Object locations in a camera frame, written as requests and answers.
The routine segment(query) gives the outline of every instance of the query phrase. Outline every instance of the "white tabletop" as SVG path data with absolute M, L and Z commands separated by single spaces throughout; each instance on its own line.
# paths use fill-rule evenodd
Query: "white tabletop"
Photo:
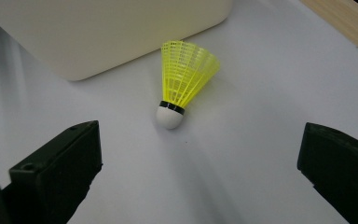
M 358 139 L 358 48 L 297 0 L 237 0 L 187 39 L 221 70 L 160 128 L 160 53 L 69 82 L 0 29 L 0 186 L 64 129 L 100 121 L 103 169 L 70 223 L 347 223 L 296 168 L 306 122 Z

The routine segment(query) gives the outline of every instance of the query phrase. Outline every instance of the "white surface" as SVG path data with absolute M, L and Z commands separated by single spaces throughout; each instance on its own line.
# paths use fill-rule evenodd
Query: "white surface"
M 167 131 L 155 119 L 158 51 L 68 82 L 0 29 L 0 185 L 49 139 L 97 119 L 103 170 L 70 223 L 346 223 L 296 160 L 307 121 L 358 138 L 358 48 L 297 0 L 235 1 L 187 40 L 222 67 Z
M 216 25 L 232 0 L 0 1 L 0 26 L 69 80 L 94 76 Z
M 182 121 L 183 114 L 180 114 L 167 107 L 159 106 L 156 112 L 157 123 L 166 129 L 176 128 Z

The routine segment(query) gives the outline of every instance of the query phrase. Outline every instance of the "yellow shuttlecock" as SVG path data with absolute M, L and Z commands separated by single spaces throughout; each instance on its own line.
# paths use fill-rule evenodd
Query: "yellow shuttlecock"
M 185 107 L 219 70 L 220 62 L 207 49 L 184 41 L 162 45 L 162 101 L 157 121 L 167 129 L 179 125 Z

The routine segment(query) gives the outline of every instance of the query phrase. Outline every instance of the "white container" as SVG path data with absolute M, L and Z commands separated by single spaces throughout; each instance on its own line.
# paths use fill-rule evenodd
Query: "white container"
M 232 0 L 1 0 L 0 26 L 57 75 L 99 74 L 223 21 Z

